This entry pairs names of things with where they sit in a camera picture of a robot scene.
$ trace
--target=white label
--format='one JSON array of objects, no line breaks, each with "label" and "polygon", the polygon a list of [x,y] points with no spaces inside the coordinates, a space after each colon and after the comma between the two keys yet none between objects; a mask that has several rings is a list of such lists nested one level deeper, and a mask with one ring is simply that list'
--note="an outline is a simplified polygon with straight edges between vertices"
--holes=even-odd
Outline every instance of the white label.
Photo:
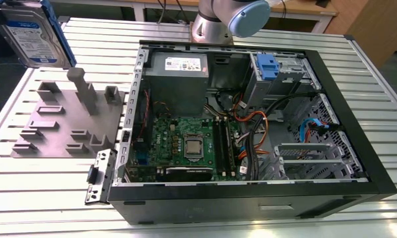
[{"label": "white label", "polygon": [[245,166],[240,166],[240,173],[246,174],[246,167]]},{"label": "white label", "polygon": [[166,58],[165,70],[201,71],[200,59],[197,58]]},{"label": "white label", "polygon": [[240,107],[242,107],[242,108],[246,107],[246,104],[245,104],[245,102],[242,102],[242,101],[238,102],[238,105],[240,105]]},{"label": "white label", "polygon": [[9,21],[6,28],[29,59],[40,63],[57,61],[48,42],[41,38],[44,35],[37,23]]}]

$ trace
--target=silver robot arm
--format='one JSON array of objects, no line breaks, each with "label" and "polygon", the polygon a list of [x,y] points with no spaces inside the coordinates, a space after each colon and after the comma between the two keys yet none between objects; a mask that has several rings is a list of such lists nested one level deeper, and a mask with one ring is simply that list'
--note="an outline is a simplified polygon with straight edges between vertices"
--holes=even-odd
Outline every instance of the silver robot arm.
[{"label": "silver robot arm", "polygon": [[201,0],[192,28],[193,40],[230,44],[232,36],[249,37],[264,27],[269,12],[265,0]]}]

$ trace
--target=green motherboard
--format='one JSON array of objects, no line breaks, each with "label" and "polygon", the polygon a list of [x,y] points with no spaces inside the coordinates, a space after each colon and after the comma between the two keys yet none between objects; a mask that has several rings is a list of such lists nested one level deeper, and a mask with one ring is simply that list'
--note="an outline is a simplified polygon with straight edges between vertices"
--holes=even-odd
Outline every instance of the green motherboard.
[{"label": "green motherboard", "polygon": [[226,119],[221,123],[224,130],[217,127],[216,119],[154,119],[152,148],[146,154],[136,152],[140,166],[130,168],[136,174],[133,180],[154,182],[156,168],[161,167],[206,167],[212,168],[212,180],[238,180],[234,146],[228,145],[225,153],[220,152],[221,144],[229,144],[238,132],[238,124]]}]

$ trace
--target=slotted metal table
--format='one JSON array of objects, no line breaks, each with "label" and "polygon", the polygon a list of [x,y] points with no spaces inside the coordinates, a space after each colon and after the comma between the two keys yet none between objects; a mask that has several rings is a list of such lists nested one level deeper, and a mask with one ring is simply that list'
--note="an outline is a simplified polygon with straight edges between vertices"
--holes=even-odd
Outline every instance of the slotted metal table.
[{"label": "slotted metal table", "polygon": [[[189,41],[189,27],[176,24],[70,18],[62,29],[77,67],[97,90],[114,85],[129,91],[138,40]],[[356,42],[338,35],[262,30],[234,44],[320,52],[397,186],[397,95]],[[397,237],[397,195],[322,219],[149,226],[129,225],[112,206],[85,206],[93,158],[9,156],[41,81],[74,89],[65,74],[56,68],[28,69],[0,113],[0,237]]]}]

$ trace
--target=table leg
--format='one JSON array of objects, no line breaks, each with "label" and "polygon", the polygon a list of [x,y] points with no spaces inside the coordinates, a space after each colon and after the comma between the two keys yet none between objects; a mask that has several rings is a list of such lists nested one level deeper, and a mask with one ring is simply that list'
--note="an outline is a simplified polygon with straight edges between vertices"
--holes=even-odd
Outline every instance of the table leg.
[{"label": "table leg", "polygon": [[133,14],[134,14],[134,20],[136,21],[145,21],[145,14],[144,14],[144,4],[140,3],[132,3],[133,8]]},{"label": "table leg", "polygon": [[330,20],[332,16],[320,16],[320,20],[313,27],[312,33],[324,33]]}]

